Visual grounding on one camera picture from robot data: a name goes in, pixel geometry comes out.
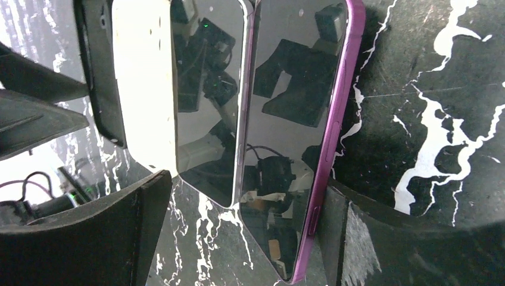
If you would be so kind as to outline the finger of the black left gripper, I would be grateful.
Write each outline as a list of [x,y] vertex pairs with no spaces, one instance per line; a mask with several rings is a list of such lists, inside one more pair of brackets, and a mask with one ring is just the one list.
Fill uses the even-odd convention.
[[88,126],[86,116],[80,113],[1,90],[1,160]]
[[25,58],[4,44],[1,83],[5,89],[53,104],[89,95],[86,84]]

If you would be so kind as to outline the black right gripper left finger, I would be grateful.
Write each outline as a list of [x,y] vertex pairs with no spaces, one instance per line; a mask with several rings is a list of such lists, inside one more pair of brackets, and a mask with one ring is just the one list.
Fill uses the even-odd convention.
[[171,190],[161,170],[28,225],[1,226],[1,284],[145,285]]

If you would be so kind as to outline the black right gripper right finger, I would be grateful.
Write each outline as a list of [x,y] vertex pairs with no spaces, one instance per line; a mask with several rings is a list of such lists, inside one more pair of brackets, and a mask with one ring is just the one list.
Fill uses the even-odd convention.
[[454,228],[330,179],[317,236],[329,285],[503,285],[504,222]]

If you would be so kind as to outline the black remote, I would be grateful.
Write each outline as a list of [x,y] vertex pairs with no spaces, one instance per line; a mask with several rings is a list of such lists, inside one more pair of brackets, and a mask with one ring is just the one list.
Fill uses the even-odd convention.
[[103,0],[75,0],[73,11],[95,125],[104,138],[120,148],[126,148],[114,70],[112,3]]

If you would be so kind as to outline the pink phone case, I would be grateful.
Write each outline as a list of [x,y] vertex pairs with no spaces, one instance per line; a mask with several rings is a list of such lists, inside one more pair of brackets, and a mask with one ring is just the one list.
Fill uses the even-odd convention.
[[170,1],[114,1],[114,69],[127,148],[143,167],[178,174]]

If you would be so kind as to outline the black smartphone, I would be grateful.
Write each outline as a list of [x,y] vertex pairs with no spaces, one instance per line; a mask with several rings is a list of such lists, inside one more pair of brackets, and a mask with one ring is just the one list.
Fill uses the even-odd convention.
[[170,16],[177,172],[229,208],[240,193],[254,7],[250,1],[173,1]]

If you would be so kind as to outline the purple smartphone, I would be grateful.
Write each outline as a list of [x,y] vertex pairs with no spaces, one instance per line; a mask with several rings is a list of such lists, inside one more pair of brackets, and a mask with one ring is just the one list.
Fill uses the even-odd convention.
[[362,1],[258,1],[239,214],[303,279],[366,24]]

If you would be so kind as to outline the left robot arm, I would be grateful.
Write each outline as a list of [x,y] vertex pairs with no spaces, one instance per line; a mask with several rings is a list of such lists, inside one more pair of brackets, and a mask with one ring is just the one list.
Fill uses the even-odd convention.
[[[81,95],[83,84],[58,74],[1,45],[1,160],[31,151],[57,137],[83,129],[87,118],[57,106],[66,96]],[[49,201],[33,204],[26,198],[32,177],[47,180]],[[1,202],[1,226],[28,225],[37,219],[73,209],[92,200],[77,189],[57,197],[50,176],[35,171],[21,180],[21,197]]]

